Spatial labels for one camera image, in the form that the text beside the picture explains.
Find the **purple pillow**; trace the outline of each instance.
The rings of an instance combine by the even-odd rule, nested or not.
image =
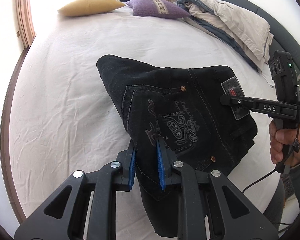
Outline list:
[[[135,16],[177,19],[190,15],[178,5],[165,0],[130,0],[127,1],[127,5],[133,8],[133,15]]]

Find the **pillow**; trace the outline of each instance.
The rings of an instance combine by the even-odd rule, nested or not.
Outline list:
[[[64,16],[83,16],[109,12],[125,6],[118,0],[75,0],[58,10]]]
[[[190,16],[178,5],[165,0],[130,0],[127,5],[133,8],[133,15],[135,16],[154,16],[166,19]]]

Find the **finger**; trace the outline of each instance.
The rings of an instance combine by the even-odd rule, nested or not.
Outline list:
[[[270,124],[269,124],[269,133],[270,133],[271,136],[274,137],[276,131],[277,131],[277,127],[275,126],[275,123],[274,123],[274,121],[272,120],[272,121],[270,122]]]
[[[270,147],[276,150],[277,152],[282,152],[283,144],[278,142],[275,138],[270,141]]]
[[[283,153],[277,152],[273,148],[270,149],[271,160],[273,164],[277,164],[278,162],[283,160]]]
[[[292,144],[297,135],[297,129],[281,129],[275,133],[275,139],[282,144]]]

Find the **hand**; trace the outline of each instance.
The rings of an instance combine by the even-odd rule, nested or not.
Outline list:
[[[271,161],[273,164],[277,164],[283,159],[282,145],[283,144],[292,144],[297,135],[297,129],[281,129],[277,130],[274,121],[272,120],[269,125],[270,133],[270,154]],[[298,153],[293,152],[291,158],[286,161],[286,164],[290,164],[291,167],[294,167],[300,163],[300,150]]]

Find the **gray headboard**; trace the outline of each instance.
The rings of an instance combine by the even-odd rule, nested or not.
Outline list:
[[[272,44],[269,47],[270,57],[274,54],[276,50],[289,52],[294,61],[298,77],[298,82],[300,84],[300,45],[293,38],[293,36],[284,28],[276,19],[274,19],[266,11],[258,7],[257,5],[249,2],[248,0],[223,0],[229,3],[238,5],[249,11],[252,11],[263,19],[265,19],[270,25],[270,32],[274,35]]]

